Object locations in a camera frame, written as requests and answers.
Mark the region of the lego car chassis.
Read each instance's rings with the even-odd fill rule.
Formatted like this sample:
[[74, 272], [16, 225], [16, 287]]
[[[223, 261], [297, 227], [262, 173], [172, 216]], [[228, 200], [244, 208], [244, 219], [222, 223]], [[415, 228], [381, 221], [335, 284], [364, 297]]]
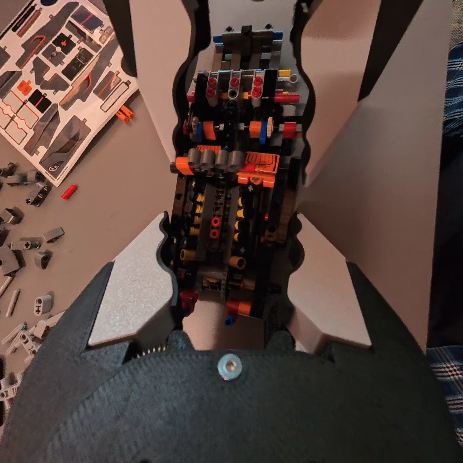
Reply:
[[171, 217], [172, 260], [183, 316], [203, 292], [219, 293], [225, 326], [261, 319], [275, 247], [286, 243], [285, 196], [300, 133], [284, 90], [283, 31], [266, 24], [213, 37], [214, 57], [187, 91], [181, 153], [171, 162], [177, 189]]

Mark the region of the pile of dark grey lego pieces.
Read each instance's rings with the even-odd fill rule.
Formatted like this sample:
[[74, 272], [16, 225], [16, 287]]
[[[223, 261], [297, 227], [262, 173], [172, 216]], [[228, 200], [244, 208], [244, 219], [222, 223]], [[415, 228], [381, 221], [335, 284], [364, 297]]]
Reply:
[[[39, 171], [32, 170], [27, 174], [16, 174], [16, 168], [16, 164], [9, 163], [6, 168], [1, 169], [1, 180], [10, 187], [30, 186], [31, 190], [25, 200], [26, 205], [41, 206], [51, 191], [51, 185]], [[0, 269], [2, 276], [10, 278], [13, 278], [21, 267], [18, 260], [19, 252], [37, 251], [34, 262], [39, 268], [45, 269], [51, 259], [51, 254], [39, 250], [42, 243], [54, 243], [65, 234], [64, 230], [58, 227], [44, 233], [42, 240], [21, 238], [10, 244], [5, 244], [6, 233], [7, 230], [1, 228]]]

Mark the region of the lego sticker sheet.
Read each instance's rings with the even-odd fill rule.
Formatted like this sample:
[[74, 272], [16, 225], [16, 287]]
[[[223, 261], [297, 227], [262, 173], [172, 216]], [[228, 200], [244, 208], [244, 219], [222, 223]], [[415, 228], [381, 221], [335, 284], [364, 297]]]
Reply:
[[138, 90], [102, 4], [1, 1], [3, 136], [54, 186]]

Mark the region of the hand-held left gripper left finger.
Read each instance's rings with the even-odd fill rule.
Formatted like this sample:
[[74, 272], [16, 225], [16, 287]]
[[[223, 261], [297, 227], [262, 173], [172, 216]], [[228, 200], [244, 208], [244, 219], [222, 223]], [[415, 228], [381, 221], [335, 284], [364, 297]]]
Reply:
[[88, 346], [124, 341], [158, 346], [173, 331], [178, 286], [161, 256], [165, 225], [169, 215], [162, 212], [113, 260]]

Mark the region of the pile of light grey lego connectors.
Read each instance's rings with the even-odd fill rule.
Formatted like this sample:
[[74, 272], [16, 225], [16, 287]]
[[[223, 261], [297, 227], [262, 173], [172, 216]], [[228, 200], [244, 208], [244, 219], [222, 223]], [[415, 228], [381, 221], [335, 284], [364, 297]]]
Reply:
[[20, 323], [1, 340], [1, 347], [6, 348], [5, 357], [18, 351], [25, 354], [24, 367], [18, 371], [8, 372], [1, 378], [0, 401], [3, 415], [8, 415], [27, 369], [37, 356], [48, 334], [64, 314], [64, 312], [60, 312], [52, 315], [53, 303], [54, 299], [51, 294], [35, 298], [33, 313], [39, 317], [37, 323], [31, 327], [26, 322]]

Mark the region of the black lego side beam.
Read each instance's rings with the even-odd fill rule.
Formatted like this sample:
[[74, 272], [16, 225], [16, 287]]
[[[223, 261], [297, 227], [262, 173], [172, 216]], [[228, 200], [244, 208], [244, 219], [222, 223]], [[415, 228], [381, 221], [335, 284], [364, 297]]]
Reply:
[[295, 238], [300, 159], [268, 166], [252, 161], [237, 176], [227, 212], [221, 291], [225, 326], [240, 318], [279, 324], [289, 311], [287, 288], [301, 257]]

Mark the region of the person in plaid shirt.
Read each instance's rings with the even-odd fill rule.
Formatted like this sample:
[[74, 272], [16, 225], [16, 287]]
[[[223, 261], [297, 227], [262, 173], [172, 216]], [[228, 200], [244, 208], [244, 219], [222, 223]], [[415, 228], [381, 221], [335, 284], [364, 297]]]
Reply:
[[[443, 136], [463, 137], [463, 44], [451, 48], [447, 63], [443, 112]], [[463, 429], [463, 345], [426, 348], [431, 369], [440, 382], [455, 432], [462, 444]]]

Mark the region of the person's navy undershirt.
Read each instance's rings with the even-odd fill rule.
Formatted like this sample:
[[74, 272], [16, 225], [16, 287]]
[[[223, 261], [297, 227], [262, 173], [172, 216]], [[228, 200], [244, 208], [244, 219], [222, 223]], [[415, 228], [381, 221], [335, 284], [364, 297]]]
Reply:
[[443, 136], [427, 346], [462, 345], [462, 326], [463, 142]]

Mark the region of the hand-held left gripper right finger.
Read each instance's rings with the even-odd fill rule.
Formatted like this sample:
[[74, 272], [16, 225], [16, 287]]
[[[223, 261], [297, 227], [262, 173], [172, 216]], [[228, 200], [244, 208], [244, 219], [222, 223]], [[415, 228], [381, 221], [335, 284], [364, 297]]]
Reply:
[[304, 258], [287, 286], [293, 306], [287, 328], [296, 350], [314, 354], [331, 341], [369, 349], [371, 339], [346, 259], [303, 214], [297, 218]]

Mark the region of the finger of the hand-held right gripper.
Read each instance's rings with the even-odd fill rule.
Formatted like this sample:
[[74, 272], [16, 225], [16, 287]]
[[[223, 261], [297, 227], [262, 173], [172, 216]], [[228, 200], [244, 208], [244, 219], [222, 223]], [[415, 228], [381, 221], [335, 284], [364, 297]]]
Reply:
[[186, 76], [211, 41], [209, 1], [131, 0], [140, 93], [170, 162], [183, 156]]
[[301, 64], [315, 95], [306, 137], [310, 186], [358, 108], [358, 96], [379, 13], [379, 0], [314, 1], [301, 39]]

